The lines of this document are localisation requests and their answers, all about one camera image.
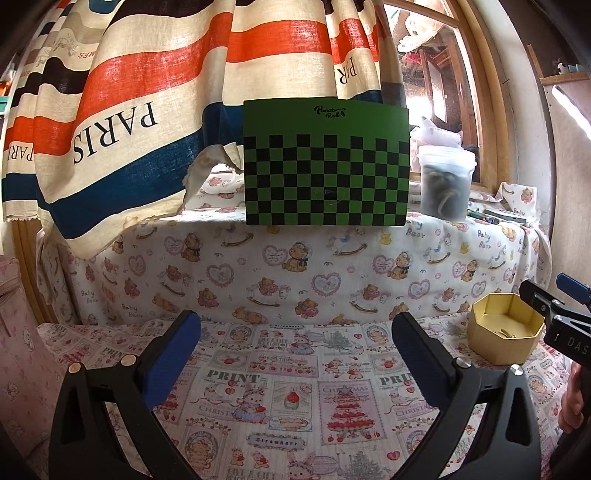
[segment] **human hand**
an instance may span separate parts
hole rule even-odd
[[[583,394],[581,393],[581,366],[573,362],[570,367],[570,377],[566,392],[562,395],[558,414],[558,426],[565,432],[571,433],[583,424]]]

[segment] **window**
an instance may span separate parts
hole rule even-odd
[[[471,0],[384,0],[411,125],[421,117],[476,153],[474,187],[508,178],[508,129],[495,56]],[[418,162],[412,176],[420,178]]]

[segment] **translucent plastic bucket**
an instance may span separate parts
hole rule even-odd
[[[452,222],[466,220],[476,156],[461,148],[422,145],[421,213]]]

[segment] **blue gripper pad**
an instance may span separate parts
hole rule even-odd
[[[166,401],[201,337],[201,320],[195,312],[183,312],[175,323],[179,321],[181,325],[144,375],[142,400],[150,410]]]
[[[583,305],[591,303],[589,287],[565,273],[558,274],[556,277],[556,286],[559,290]]]
[[[452,356],[408,313],[394,317],[392,340],[427,403],[445,410],[450,402],[450,383],[454,376]]]

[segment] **fabric-covered table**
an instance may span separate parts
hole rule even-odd
[[[419,320],[452,355],[487,367],[467,346],[466,322],[465,314]],[[106,367],[126,353],[138,355],[169,325],[159,319],[115,327],[46,323],[38,331],[65,370],[73,361]],[[155,412],[204,480],[387,479],[437,415],[393,346],[390,322],[298,327],[203,322],[202,331]],[[542,343],[524,368],[546,466],[558,437],[567,373],[562,356]],[[110,412],[132,466],[143,471],[117,409]],[[461,465],[482,414],[480,406],[446,472]]]

